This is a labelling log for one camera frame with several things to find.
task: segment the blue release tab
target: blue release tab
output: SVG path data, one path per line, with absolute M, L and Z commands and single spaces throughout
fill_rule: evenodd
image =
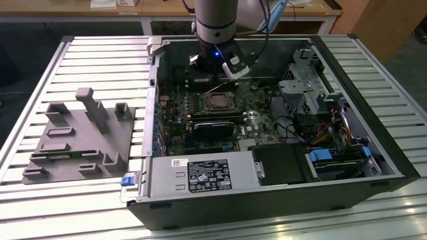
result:
M 367 146 L 363 147 L 363 152 L 367 158 L 372 156 L 371 150 Z
M 135 185 L 135 176 L 124 176 L 122 177 L 122 187 L 134 186 Z
M 310 160 L 312 162 L 315 161 L 324 161 L 324 160 L 332 160 L 332 155 L 330 153 L 330 150 L 327 149 L 315 149 L 308 154 Z

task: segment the white object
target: white object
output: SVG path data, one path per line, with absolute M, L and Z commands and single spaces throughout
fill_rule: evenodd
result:
M 295 5 L 299 5 L 299 4 L 311 4 L 314 2 L 314 0 L 288 0 L 288 3 L 287 3 L 287 7 L 294 7 Z
M 118 9 L 116 0 L 91 0 L 91 11 Z
M 132 6 L 132 7 L 135 7 L 138 3 L 139 3 L 139 0 L 118 0 L 118 5 L 119 6 Z

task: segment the power supply label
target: power supply label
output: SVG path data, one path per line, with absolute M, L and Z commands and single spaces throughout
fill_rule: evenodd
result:
M 227 159 L 187 163 L 188 190 L 192 193 L 232 189 Z

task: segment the metal rail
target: metal rail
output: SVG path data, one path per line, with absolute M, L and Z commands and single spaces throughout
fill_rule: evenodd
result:
M 146 96 L 150 76 L 147 37 L 76 37 L 61 43 L 37 94 L 28 102 L 9 144 L 1 149 L 0 239 L 400 239 L 427 234 L 427 120 L 396 80 L 358 40 L 323 36 L 422 178 L 382 193 L 351 209 L 308 213 L 214 226 L 151 232 L 120 202 L 120 179 L 95 179 L 23 185 L 21 173 L 37 145 L 48 118 L 48 103 L 65 101 L 83 109 L 73 91 L 95 90 L 104 106 L 127 102 L 136 107 L 128 170 L 142 166 Z M 331 76 L 332 88 L 339 91 Z M 136 188 L 127 195 L 136 196 Z

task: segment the sticker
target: sticker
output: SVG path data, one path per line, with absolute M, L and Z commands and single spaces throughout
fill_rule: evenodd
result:
M 186 162 L 192 193 L 232 189 L 227 159 Z
M 188 158 L 172 159 L 172 167 L 186 167 Z
M 138 12 L 119 12 L 119 15 L 138 15 L 139 13 Z

